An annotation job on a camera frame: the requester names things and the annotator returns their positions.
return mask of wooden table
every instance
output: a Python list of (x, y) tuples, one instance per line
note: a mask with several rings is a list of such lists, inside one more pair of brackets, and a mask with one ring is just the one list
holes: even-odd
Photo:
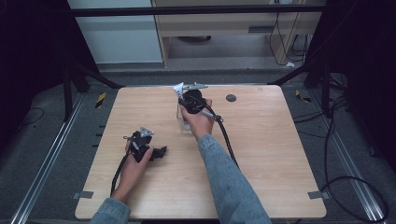
[[(270, 218), (324, 217), (300, 138), (278, 86), (210, 86), (203, 96), (213, 100), (224, 119), (242, 173), (259, 195)], [(228, 94), (236, 101), (226, 100)], [(151, 147), (168, 146), (163, 159), (152, 161), (134, 191), (131, 218), (217, 218), (205, 166), (195, 138), (180, 132), (177, 96), (172, 87), (120, 89), (94, 158), (76, 216), (91, 218), (109, 196), (111, 181), (124, 155), (125, 140), (141, 126), (155, 132)], [(218, 124), (214, 137), (227, 148)]]

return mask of black cable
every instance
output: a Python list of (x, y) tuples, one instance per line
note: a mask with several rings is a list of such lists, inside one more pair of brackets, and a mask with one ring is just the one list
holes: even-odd
[[(294, 20), (293, 26), (295, 25), (296, 22), (297, 22), (297, 18)], [(270, 49), (271, 49), (271, 51), (272, 51), (272, 53), (273, 53), (273, 55), (274, 55), (274, 58), (275, 58), (276, 63), (277, 63), (278, 65), (285, 65), (285, 64), (279, 63), (279, 62), (276, 60), (276, 56), (275, 56), (274, 50), (273, 50), (273, 48), (272, 48), (272, 35), (273, 35), (274, 31), (275, 31), (275, 28), (277, 29), (277, 32), (278, 32), (278, 34), (279, 34), (279, 39), (280, 39), (280, 42), (282, 43), (283, 52), (284, 52), (286, 58), (288, 58), (289, 61), (290, 61), (291, 63), (301, 62), (302, 60), (293, 60), (293, 59), (291, 59), (291, 58), (288, 56), (288, 53), (286, 52), (286, 46), (285, 46), (285, 43), (284, 43), (284, 41), (283, 41), (282, 35), (281, 35), (281, 33), (280, 33), (280, 29), (279, 29), (279, 12), (277, 12), (277, 13), (276, 13), (276, 21), (275, 21), (274, 29), (273, 29), (273, 31), (272, 31), (271, 34), (270, 34)]]
[(116, 189), (116, 184), (117, 184), (117, 179), (119, 178), (120, 172), (122, 170), (123, 164), (126, 162), (126, 159), (128, 159), (128, 156), (131, 155), (130, 151), (127, 151), (125, 156), (122, 158), (119, 168), (117, 169), (116, 174), (113, 177), (113, 181), (111, 182), (111, 191), (110, 191), (110, 196), (113, 194), (114, 190)]
[(41, 115), (38, 117), (38, 119), (35, 119), (33, 121), (30, 122), (26, 122), (26, 123), (22, 123), (21, 125), (30, 125), (30, 124), (34, 124), (36, 122), (38, 122), (41, 118), (43, 118), (44, 116), (44, 109), (40, 108), (40, 107), (32, 107), (30, 108), (30, 110), (40, 110), (41, 111)]
[(303, 49), (295, 49), (295, 48), (294, 48), (294, 45), (295, 45), (295, 43), (296, 43), (296, 41), (297, 41), (297, 38), (298, 38), (298, 35), (296, 35), (296, 36), (294, 37), (293, 43), (292, 43), (292, 45), (291, 45), (291, 52), (292, 52), (295, 56), (303, 57), (303, 60), (304, 60), (304, 57), (306, 56), (306, 52), (307, 52), (307, 46), (308, 46), (308, 35), (305, 35), (305, 36), (304, 36), (304, 46), (303, 46)]
[[(330, 111), (330, 110), (336, 110), (336, 109), (338, 109), (338, 108), (344, 106), (344, 105), (338, 105), (338, 104), (341, 104), (341, 103), (344, 102), (345, 100), (346, 100), (346, 99), (343, 99), (343, 100), (341, 100), (340, 102), (334, 103), (334, 105), (333, 105), (331, 108), (329, 108), (329, 111)], [(307, 121), (309, 121), (309, 120), (316, 119), (316, 118), (320, 117), (321, 115), (326, 114), (327, 112), (326, 112), (326, 111), (323, 111), (323, 112), (314, 112), (314, 113), (310, 113), (310, 114), (306, 114), (306, 115), (301, 115), (301, 116), (298, 116), (298, 117), (294, 117), (294, 119), (300, 118), (300, 117), (304, 117), (304, 116), (307, 116), (307, 115), (316, 114), (316, 113), (319, 113), (319, 114), (317, 114), (317, 115), (315, 115), (314, 117), (311, 117), (311, 118), (309, 118), (309, 119), (296, 120), (296, 121), (294, 121), (294, 123), (303, 123), (303, 122), (307, 122)]]
[(344, 81), (344, 75), (341, 75), (341, 83), (343, 84), (343, 86), (346, 86), (346, 83)]
[(312, 134), (312, 133), (305, 133), (305, 132), (302, 132), (302, 131), (297, 131), (297, 133), (303, 133), (303, 134), (310, 135), (310, 136), (317, 137), (317, 138), (326, 138), (326, 136), (319, 136), (319, 135), (315, 135), (315, 134)]
[(353, 9), (356, 7), (356, 5), (358, 4), (360, 0), (356, 0), (354, 5), (350, 8), (350, 10), (348, 11), (348, 13), (345, 15), (345, 17), (341, 20), (341, 22), (338, 23), (338, 25), (333, 29), (333, 31), (326, 37), (326, 39), (324, 39), (324, 41), (322, 41), (322, 44), (317, 47), (315, 49), (314, 52), (312, 52), (310, 54), (310, 58), (314, 58), (314, 57), (318, 57), (317, 55), (315, 55), (316, 53), (319, 52), (320, 49), (324, 48), (323, 46), (326, 46), (327, 42), (332, 40), (332, 37), (335, 35), (335, 33), (339, 32), (339, 29), (341, 27), (341, 25), (344, 24), (344, 22), (348, 19), (348, 17), (352, 14)]
[(197, 99), (191, 95), (184, 95), (186, 97), (191, 98), (192, 100), (196, 101), (199, 103), (198, 106), (196, 106), (197, 108), (201, 107), (202, 105), (213, 115), (213, 119), (218, 123), (218, 125), (220, 126), (221, 132), (224, 136), (224, 140), (225, 143), (227, 145), (228, 151), (230, 153), (230, 157), (231, 159), (233, 159), (233, 162), (235, 163), (235, 165), (239, 168), (238, 162), (236, 161), (235, 155), (233, 154), (233, 149), (231, 147), (231, 143), (230, 143), (230, 139), (228, 137), (228, 134), (224, 128), (223, 125), (223, 119), (221, 118), (221, 116), (216, 115), (215, 111), (212, 109), (212, 107), (210, 105), (208, 105), (206, 102), (201, 101), (200, 99)]
[(305, 35), (304, 51), (303, 51), (303, 63), (305, 62), (307, 53), (308, 53), (308, 35)]
[(339, 81), (336, 78), (334, 78), (332, 75), (330, 75), (330, 81), (337, 87), (338, 90), (340, 91), (345, 91), (347, 89), (347, 86), (344, 84), (344, 80)]
[[(334, 115), (334, 109), (335, 109), (335, 107), (332, 106), (332, 110), (330, 111), (330, 112), (331, 112), (331, 113), (330, 113), (330, 121), (331, 121), (331, 122), (330, 122), (329, 131), (327, 132), (327, 135), (326, 135), (325, 148), (324, 148), (324, 174), (325, 174), (325, 181), (326, 181), (326, 184), (321, 188), (320, 191), (323, 192), (323, 190), (327, 189), (328, 192), (329, 192), (329, 194), (330, 194), (330, 195), (332, 196), (332, 198), (334, 199), (334, 201), (335, 201), (344, 211), (346, 211), (348, 214), (350, 214), (351, 216), (353, 216), (354, 218), (356, 218), (356, 219), (358, 219), (358, 220), (360, 220), (360, 221), (364, 221), (364, 222), (368, 222), (368, 223), (379, 223), (379, 222), (383, 222), (383, 221), (385, 221), (385, 220), (387, 219), (387, 217), (388, 217), (388, 215), (389, 215), (389, 207), (388, 207), (387, 202), (385, 201), (385, 199), (384, 199), (383, 196), (381, 195), (381, 193), (380, 193), (373, 185), (369, 184), (367, 181), (365, 181), (365, 180), (363, 180), (363, 179), (361, 179), (361, 178), (357, 178), (357, 177), (355, 177), (355, 176), (350, 176), (350, 175), (343, 175), (343, 176), (336, 177), (336, 178), (333, 179), (333, 180), (329, 180), (328, 164), (327, 164), (327, 155), (328, 155), (328, 144), (329, 144), (329, 139), (330, 139), (330, 136), (331, 136), (331, 133), (332, 133), (332, 129), (333, 129), (333, 126), (334, 126), (334, 116), (333, 116), (333, 115)], [(374, 191), (375, 194), (381, 199), (382, 204), (383, 204), (384, 207), (385, 207), (384, 216), (383, 216), (382, 218), (378, 219), (378, 220), (370, 220), (370, 219), (367, 219), (367, 218), (364, 218), (364, 217), (360, 217), (360, 216), (358, 216), (358, 215), (352, 213), (352, 212), (351, 212), (350, 210), (348, 210), (346, 207), (344, 207), (344, 206), (337, 200), (337, 198), (335, 197), (334, 193), (332, 192), (332, 188), (331, 188), (331, 184), (332, 184), (332, 183), (337, 182), (337, 181), (342, 180), (342, 179), (353, 179), (353, 180), (356, 180), (356, 181), (360, 181), (360, 182), (366, 184), (372, 191)]]

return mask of hand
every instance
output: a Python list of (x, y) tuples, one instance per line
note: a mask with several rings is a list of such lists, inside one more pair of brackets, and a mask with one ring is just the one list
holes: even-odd
[[(212, 100), (206, 99), (206, 103), (212, 106)], [(192, 134), (195, 139), (198, 139), (205, 134), (212, 134), (214, 120), (203, 113), (190, 114), (184, 106), (181, 107), (181, 114), (186, 119), (191, 127)]]
[[(127, 142), (125, 151), (128, 150), (130, 143), (131, 141)], [(146, 166), (149, 163), (149, 158), (152, 155), (152, 150), (153, 149), (150, 148), (145, 153), (141, 162), (137, 162), (134, 159), (133, 155), (128, 156), (120, 172), (120, 183), (111, 195), (112, 198), (128, 204), (130, 195), (134, 187), (136, 186), (143, 173), (145, 173)]]

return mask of blue denim jacket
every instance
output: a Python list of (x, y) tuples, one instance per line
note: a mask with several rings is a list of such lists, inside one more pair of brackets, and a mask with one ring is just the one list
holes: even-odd
[[(209, 134), (198, 140), (220, 223), (271, 223), (260, 199), (223, 147)], [(91, 223), (127, 223), (130, 208), (106, 199)]]

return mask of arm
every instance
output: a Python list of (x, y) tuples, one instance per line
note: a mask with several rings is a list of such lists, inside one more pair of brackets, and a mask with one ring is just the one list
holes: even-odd
[(130, 195), (145, 172), (151, 154), (152, 148), (145, 153), (141, 162), (137, 162), (132, 155), (128, 156), (122, 166), (119, 185), (111, 197), (105, 199), (90, 223), (122, 224), (128, 222), (131, 214), (131, 208), (127, 205), (131, 200)]
[(198, 141), (220, 223), (271, 223), (253, 188), (210, 135), (214, 120), (203, 113), (189, 114), (183, 107), (182, 115)]

